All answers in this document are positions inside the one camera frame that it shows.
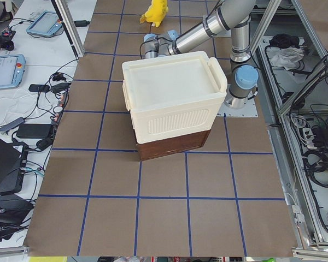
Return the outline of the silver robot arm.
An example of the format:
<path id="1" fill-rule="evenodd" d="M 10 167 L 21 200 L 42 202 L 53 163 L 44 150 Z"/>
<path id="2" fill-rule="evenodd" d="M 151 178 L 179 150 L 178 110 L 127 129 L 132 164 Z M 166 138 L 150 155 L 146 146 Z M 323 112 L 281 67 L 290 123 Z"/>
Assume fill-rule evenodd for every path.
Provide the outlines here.
<path id="1" fill-rule="evenodd" d="M 250 13 L 255 1 L 218 1 L 202 21 L 179 35 L 176 30 L 162 34 L 146 34 L 139 50 L 142 58 L 187 53 L 223 31 L 231 32 L 230 61 L 248 62 L 253 52 L 250 48 Z"/>

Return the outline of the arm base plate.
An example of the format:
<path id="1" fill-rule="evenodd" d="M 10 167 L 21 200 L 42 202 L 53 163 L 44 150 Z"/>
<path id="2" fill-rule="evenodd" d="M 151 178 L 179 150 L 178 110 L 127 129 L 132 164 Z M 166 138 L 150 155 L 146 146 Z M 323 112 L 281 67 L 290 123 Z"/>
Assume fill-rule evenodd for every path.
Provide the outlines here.
<path id="1" fill-rule="evenodd" d="M 231 84 L 227 85 L 227 95 L 225 101 L 218 110 L 218 117 L 239 117 L 239 118 L 257 118 L 259 116 L 255 104 L 255 99 L 249 99 L 254 92 L 251 89 L 247 98 L 237 99 L 230 94 Z"/>

